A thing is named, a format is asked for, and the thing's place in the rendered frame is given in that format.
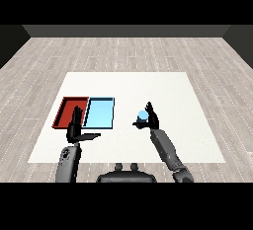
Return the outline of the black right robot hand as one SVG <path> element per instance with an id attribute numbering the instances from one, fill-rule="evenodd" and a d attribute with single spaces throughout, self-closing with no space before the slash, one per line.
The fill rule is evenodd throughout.
<path id="1" fill-rule="evenodd" d="M 153 106 L 150 102 L 146 104 L 145 111 L 148 113 L 147 121 L 141 121 L 138 119 L 133 123 L 137 128 L 142 129 L 145 127 L 149 127 L 150 129 L 158 129 L 159 128 L 159 119 L 155 111 L 153 110 Z"/>

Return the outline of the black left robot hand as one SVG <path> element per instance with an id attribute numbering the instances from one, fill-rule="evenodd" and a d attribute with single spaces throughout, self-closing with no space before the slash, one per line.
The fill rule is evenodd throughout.
<path id="1" fill-rule="evenodd" d="M 73 110 L 72 120 L 68 124 L 66 138 L 69 143 L 77 143 L 85 140 L 93 140 L 100 136 L 100 133 L 81 133 L 81 118 L 83 111 L 76 106 Z"/>

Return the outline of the small blue can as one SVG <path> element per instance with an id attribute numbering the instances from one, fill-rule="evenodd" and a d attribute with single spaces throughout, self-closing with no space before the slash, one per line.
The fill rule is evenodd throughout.
<path id="1" fill-rule="evenodd" d="M 148 112 L 145 110 L 142 110 L 137 115 L 137 122 L 147 122 L 148 121 Z"/>

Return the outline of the red shallow open box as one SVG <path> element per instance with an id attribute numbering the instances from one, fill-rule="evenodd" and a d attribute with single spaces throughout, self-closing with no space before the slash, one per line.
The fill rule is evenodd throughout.
<path id="1" fill-rule="evenodd" d="M 72 121 L 73 111 L 76 106 L 78 106 L 82 110 L 82 114 L 85 115 L 88 100 L 88 97 L 64 97 L 55 116 L 52 128 L 66 129 L 68 124 Z"/>

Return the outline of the light blue shallow open box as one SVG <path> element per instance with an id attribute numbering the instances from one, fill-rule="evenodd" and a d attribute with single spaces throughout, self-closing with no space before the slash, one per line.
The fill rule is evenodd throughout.
<path id="1" fill-rule="evenodd" d="M 91 97 L 84 115 L 84 129 L 112 129 L 115 99 Z"/>

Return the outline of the dark grey robot body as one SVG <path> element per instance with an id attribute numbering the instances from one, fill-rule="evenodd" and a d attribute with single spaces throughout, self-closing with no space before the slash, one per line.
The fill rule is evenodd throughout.
<path id="1" fill-rule="evenodd" d="M 136 163 L 130 164 L 130 170 L 124 171 L 123 164 L 117 163 L 115 170 L 97 179 L 97 183 L 156 183 L 153 175 L 140 172 Z"/>

